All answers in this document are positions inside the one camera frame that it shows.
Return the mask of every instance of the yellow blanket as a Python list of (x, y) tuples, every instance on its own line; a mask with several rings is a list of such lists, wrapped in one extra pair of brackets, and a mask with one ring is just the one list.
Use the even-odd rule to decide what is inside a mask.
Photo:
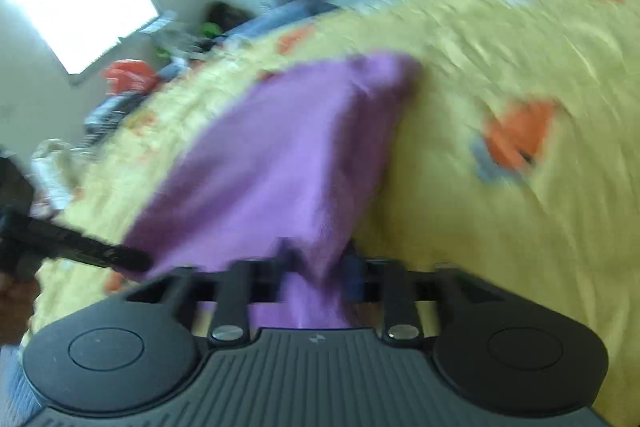
[[(637, 426), (640, 0), (396, 0), (325, 15), (281, 55), (287, 31), (156, 94), (90, 168), (65, 222), (121, 240), (175, 157), (263, 70), (408, 52), (424, 77), (356, 234), (362, 249), (412, 269), (460, 264), (588, 325), (610, 357), (596, 409)], [(532, 98), (559, 109), (530, 174), (481, 180), (472, 144), (492, 116)], [(41, 277), (32, 333), (104, 297), (104, 270), (56, 262)]]

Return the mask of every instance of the orange bag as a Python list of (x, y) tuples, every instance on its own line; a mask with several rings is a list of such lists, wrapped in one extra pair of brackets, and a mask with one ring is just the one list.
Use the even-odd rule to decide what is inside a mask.
[(158, 83), (156, 72), (144, 60), (118, 60), (102, 73), (109, 83), (107, 94), (150, 92)]

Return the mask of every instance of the plastic bag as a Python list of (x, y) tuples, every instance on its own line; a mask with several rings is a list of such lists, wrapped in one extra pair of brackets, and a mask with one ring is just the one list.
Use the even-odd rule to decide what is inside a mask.
[(62, 140), (44, 140), (31, 157), (31, 170), (55, 211), (64, 210), (79, 186), (82, 159)]
[(158, 83), (156, 72), (143, 60), (118, 60), (102, 76), (109, 83), (110, 96), (126, 91), (148, 93)]

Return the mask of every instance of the ridged surface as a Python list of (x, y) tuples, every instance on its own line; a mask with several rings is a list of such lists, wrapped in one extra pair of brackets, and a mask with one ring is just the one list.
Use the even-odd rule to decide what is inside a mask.
[(29, 427), (604, 427), (581, 410), (551, 419), (487, 412), (445, 387), (424, 356), (369, 330), (265, 330), (219, 351), (180, 396), (119, 419), (46, 410)]

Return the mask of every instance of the purple towel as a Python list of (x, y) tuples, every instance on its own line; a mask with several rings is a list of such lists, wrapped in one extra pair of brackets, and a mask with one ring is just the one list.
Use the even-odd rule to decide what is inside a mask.
[(303, 252), (281, 303), (252, 306), (252, 327), (348, 327), (328, 277), (372, 195), (419, 64), (379, 53), (293, 67), (252, 89), (177, 164), (125, 244), (175, 266), (221, 271)]

